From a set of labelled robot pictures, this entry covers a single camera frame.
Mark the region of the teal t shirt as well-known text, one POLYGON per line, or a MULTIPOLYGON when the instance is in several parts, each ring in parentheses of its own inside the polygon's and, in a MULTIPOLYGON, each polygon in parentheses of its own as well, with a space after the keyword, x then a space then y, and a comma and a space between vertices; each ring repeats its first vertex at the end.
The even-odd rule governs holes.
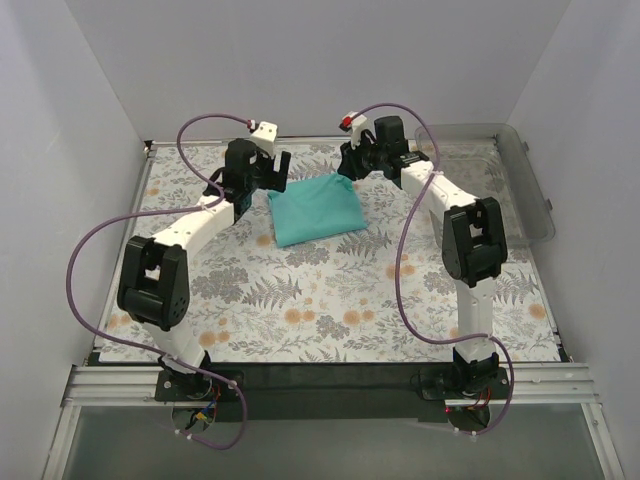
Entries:
POLYGON ((368 226, 353 181, 338 173, 295 181, 267 196, 279 248, 368 226))

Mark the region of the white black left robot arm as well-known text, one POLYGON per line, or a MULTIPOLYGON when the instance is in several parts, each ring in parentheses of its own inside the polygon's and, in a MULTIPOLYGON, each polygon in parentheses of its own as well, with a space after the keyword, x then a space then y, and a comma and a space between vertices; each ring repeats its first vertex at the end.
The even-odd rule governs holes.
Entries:
POLYGON ((195 211, 151 237, 134 236, 126 244, 117 305, 150 334, 169 381, 190 399, 205 398, 214 381, 202 368, 208 354, 184 319, 190 302, 189 261, 237 223, 256 190, 283 192, 290 162, 288 151, 276 164, 275 154, 256 140, 234 139, 195 211))

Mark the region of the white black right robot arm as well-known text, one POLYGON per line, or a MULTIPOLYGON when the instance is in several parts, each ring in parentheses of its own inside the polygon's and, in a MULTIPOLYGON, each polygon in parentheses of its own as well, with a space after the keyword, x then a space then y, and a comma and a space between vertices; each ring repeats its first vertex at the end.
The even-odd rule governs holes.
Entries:
POLYGON ((440 239, 441 258, 457 296, 458 334, 450 340, 453 360, 441 387, 464 397, 485 397, 499 376, 493 335, 496 280, 508 257, 499 202, 478 198, 449 180, 436 157, 414 152, 398 116, 375 121, 346 114, 340 128, 349 134, 341 145, 339 174, 351 179, 380 172, 425 207, 440 239))

